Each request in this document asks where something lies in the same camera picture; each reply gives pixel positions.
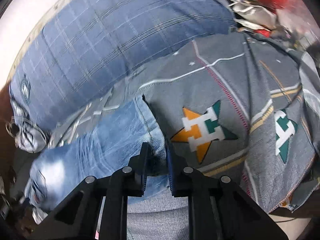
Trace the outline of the brown upholstered headboard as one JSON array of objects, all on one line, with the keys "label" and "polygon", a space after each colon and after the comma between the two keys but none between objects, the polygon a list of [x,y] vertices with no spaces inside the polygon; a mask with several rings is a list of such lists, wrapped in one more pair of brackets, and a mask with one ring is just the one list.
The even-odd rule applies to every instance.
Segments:
[{"label": "brown upholstered headboard", "polygon": [[1,89],[1,157],[8,157],[15,152],[15,141],[6,130],[6,124],[11,122],[13,110],[9,95],[10,83],[6,83]]}]

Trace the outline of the grey patterned bed sheet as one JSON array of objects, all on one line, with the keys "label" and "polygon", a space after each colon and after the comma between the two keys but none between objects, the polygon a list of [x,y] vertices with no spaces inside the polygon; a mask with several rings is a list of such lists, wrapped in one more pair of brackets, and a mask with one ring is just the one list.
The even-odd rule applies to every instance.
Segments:
[{"label": "grey patterned bed sheet", "polygon": [[[230,176],[266,212],[319,212],[319,77],[308,53],[246,33],[197,38],[68,116],[54,148],[139,96],[192,168]],[[187,239],[187,201],[169,187],[129,202],[130,239]]]}]

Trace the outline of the blue plaid pillow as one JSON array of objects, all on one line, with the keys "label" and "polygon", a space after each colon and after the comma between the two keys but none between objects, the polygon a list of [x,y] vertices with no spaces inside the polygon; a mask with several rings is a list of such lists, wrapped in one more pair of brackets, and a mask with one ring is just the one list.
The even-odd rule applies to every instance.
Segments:
[{"label": "blue plaid pillow", "polygon": [[142,64],[233,24],[225,0],[71,0],[19,60],[15,115],[50,131]]}]

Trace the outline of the blue denim jeans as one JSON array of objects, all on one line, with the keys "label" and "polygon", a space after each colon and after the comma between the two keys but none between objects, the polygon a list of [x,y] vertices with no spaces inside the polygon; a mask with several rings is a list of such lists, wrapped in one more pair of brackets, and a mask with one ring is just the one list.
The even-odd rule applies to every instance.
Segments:
[{"label": "blue denim jeans", "polygon": [[52,211],[87,176],[104,178],[127,166],[142,143],[151,146],[143,199],[169,186],[164,135],[142,96],[103,117],[92,131],[69,145],[45,150],[34,160],[24,195],[31,205]]}]

